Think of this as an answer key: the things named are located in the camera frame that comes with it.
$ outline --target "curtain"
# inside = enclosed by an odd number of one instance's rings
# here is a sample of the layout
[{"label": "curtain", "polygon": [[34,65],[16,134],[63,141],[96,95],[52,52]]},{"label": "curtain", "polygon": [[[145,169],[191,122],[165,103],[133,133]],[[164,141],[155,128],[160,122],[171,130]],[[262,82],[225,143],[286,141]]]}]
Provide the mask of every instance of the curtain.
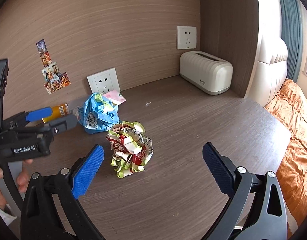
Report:
[{"label": "curtain", "polygon": [[281,38],[288,48],[287,78],[297,82],[302,60],[302,27],[297,0],[280,0]]}]

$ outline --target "orange blanket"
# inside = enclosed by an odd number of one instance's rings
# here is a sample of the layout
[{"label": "orange blanket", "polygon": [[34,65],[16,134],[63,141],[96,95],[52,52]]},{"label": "orange blanket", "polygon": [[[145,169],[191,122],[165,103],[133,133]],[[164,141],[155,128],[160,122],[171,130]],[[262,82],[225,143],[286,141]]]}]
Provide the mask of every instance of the orange blanket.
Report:
[{"label": "orange blanket", "polygon": [[292,134],[277,178],[287,207],[299,226],[307,215],[307,99],[296,83],[286,79],[265,109]]}]

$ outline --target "textured blue pad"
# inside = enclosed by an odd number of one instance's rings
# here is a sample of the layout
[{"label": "textured blue pad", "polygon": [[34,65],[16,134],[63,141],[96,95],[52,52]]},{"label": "textured blue pad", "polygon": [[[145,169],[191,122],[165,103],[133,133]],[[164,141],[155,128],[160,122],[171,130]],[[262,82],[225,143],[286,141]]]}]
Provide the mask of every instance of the textured blue pad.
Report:
[{"label": "textured blue pad", "polygon": [[103,157],[103,147],[96,144],[74,172],[71,192],[75,199],[78,199],[81,195],[85,195],[103,162]]},{"label": "textured blue pad", "polygon": [[42,118],[48,117],[52,115],[51,107],[46,107],[42,109],[38,109],[36,111],[29,112],[26,116],[26,120],[28,122],[34,122],[41,120]]},{"label": "textured blue pad", "polygon": [[222,160],[226,157],[221,156],[212,143],[208,142],[203,147],[203,158],[221,192],[233,197],[235,194],[234,177]]}]

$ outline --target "crumpled blue snack bag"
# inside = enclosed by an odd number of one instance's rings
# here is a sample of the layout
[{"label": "crumpled blue snack bag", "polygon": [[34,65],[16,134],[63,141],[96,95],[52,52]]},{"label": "crumpled blue snack bag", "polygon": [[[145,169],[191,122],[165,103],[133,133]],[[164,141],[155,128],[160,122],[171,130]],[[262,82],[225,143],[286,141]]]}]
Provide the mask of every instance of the crumpled blue snack bag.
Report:
[{"label": "crumpled blue snack bag", "polygon": [[92,94],[78,112],[79,123],[89,134],[108,131],[120,121],[118,106],[100,93]]}]

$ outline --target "metal bolt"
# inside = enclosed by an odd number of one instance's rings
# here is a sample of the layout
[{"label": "metal bolt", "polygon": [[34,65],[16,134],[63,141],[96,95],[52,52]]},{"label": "metal bolt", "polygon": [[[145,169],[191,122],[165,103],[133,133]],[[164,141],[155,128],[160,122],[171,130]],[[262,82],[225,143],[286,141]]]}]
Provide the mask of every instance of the metal bolt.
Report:
[{"label": "metal bolt", "polygon": [[62,170],[61,170],[61,174],[62,175],[67,175],[69,173],[69,169],[68,168],[63,168]]},{"label": "metal bolt", "polygon": [[238,167],[237,169],[239,173],[246,173],[246,169],[244,167]]},{"label": "metal bolt", "polygon": [[39,177],[39,173],[35,172],[33,175],[32,175],[32,178],[33,179],[37,179]]},{"label": "metal bolt", "polygon": [[275,177],[275,174],[274,174],[272,171],[269,171],[269,172],[268,172],[268,176],[274,178],[274,177]]}]

